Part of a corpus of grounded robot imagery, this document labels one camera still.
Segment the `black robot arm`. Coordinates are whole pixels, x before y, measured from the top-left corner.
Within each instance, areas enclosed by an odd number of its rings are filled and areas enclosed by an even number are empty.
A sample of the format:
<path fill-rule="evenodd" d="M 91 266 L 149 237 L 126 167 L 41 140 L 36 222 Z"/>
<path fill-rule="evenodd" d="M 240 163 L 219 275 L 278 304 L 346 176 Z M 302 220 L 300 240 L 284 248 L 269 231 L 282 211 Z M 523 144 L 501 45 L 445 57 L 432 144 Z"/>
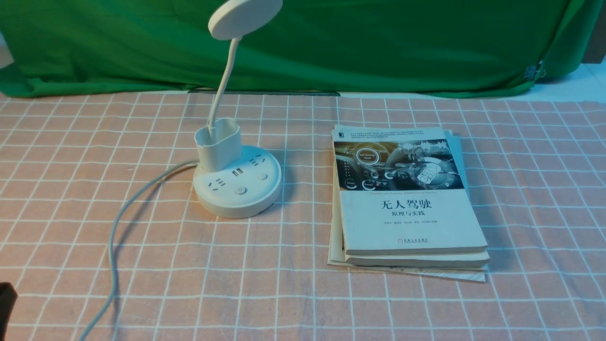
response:
<path fill-rule="evenodd" d="M 0 283 L 0 340 L 6 339 L 9 318 L 17 302 L 18 294 L 9 282 Z"/>

